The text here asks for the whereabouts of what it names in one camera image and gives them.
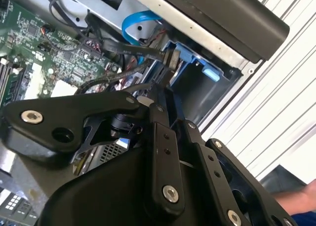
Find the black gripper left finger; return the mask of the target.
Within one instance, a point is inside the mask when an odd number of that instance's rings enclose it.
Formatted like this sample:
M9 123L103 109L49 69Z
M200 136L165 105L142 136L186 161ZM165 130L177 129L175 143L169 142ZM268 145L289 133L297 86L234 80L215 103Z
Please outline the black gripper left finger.
M149 105L127 89L22 100L5 106L1 111L1 141L19 157L13 178L35 211L41 215L54 192L91 171L75 176L72 165L76 155L96 146L124 137L129 139L124 153L158 147L178 152L164 90L152 85L146 97Z

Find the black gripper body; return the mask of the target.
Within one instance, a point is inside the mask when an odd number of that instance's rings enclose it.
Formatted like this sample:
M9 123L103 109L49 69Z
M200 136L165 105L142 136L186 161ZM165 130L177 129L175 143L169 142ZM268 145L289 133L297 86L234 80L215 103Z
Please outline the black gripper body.
M169 147L136 148L60 187L39 226L217 226L195 169Z

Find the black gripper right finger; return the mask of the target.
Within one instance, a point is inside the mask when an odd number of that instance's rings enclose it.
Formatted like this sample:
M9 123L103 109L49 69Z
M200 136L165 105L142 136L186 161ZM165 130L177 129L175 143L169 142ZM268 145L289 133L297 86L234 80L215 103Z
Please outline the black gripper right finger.
M179 97L170 89L174 73L161 83L166 88L169 124L175 131L178 157L188 173L182 181L192 197L188 210L197 210L204 226L294 226L295 221L241 162L218 139L204 141L197 126L185 119Z

